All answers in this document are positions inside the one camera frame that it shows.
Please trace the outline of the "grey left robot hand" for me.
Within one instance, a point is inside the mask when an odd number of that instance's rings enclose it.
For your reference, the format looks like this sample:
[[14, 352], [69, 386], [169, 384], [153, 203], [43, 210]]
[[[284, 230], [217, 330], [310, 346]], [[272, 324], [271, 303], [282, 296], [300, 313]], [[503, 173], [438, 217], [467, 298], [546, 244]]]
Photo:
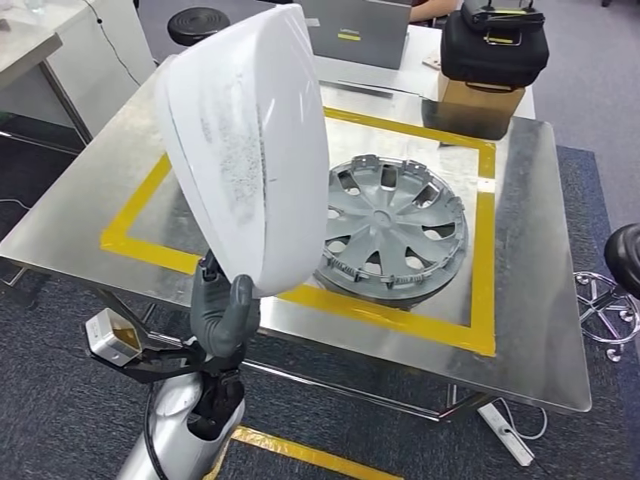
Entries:
[[189, 322], [192, 335], [213, 357], [229, 358], [260, 326], [260, 300], [253, 280], [240, 274], [229, 281], [211, 250], [193, 276]]

